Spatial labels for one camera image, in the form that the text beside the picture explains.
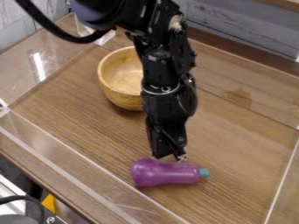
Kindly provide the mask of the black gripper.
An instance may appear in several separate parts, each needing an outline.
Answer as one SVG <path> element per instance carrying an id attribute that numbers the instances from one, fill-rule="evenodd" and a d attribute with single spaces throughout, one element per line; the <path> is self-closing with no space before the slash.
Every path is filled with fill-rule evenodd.
<path id="1" fill-rule="evenodd" d="M 146 131 L 152 156 L 185 161 L 186 122 L 198 107 L 197 52 L 187 38 L 187 24 L 177 3 L 131 3 L 126 28 L 143 65 L 142 96 Z"/>

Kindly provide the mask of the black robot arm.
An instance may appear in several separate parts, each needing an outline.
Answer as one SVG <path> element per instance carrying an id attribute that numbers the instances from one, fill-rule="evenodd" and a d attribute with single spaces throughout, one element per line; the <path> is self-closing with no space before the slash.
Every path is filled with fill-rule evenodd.
<path id="1" fill-rule="evenodd" d="M 126 30 L 143 66 L 142 98 L 146 130 L 155 158 L 187 157 L 186 123 L 198 108 L 191 70 L 197 52 L 187 21 L 174 0 L 71 0 L 82 23 L 104 31 Z"/>

